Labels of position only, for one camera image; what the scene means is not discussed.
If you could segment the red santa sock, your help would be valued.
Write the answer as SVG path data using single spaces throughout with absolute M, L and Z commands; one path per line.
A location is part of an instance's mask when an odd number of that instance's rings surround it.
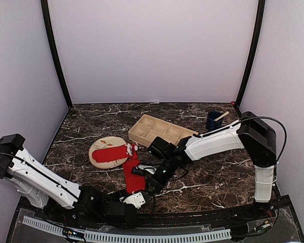
M 121 159 L 137 159 L 138 146 L 126 144 L 118 147 L 98 149 L 92 153 L 92 158 L 97 163 L 107 163 Z
M 132 173 L 132 169 L 140 163 L 139 160 L 127 160 L 123 164 L 123 171 L 126 181 L 126 191 L 131 194 L 145 189 L 145 178 Z

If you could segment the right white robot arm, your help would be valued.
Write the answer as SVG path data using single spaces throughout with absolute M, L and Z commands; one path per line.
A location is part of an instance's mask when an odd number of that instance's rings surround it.
M 229 150 L 245 149 L 255 168 L 255 204 L 248 209 L 248 215 L 260 219 L 268 211 L 275 183 L 277 163 L 277 134 L 266 121 L 281 124 L 267 116 L 257 116 L 248 111 L 239 120 L 201 135 L 181 138 L 177 145 L 156 137 L 148 152 L 162 160 L 156 171 L 146 177 L 145 189 L 151 193 L 160 192 L 179 167 Z

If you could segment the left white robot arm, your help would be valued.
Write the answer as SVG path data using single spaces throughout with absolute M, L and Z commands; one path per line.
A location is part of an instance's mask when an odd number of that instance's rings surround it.
M 137 210 L 155 196 L 148 191 L 108 195 L 91 186 L 68 181 L 38 162 L 20 134 L 0 138 L 0 179 L 11 182 L 30 204 L 51 221 L 70 211 L 114 227 L 136 227 Z

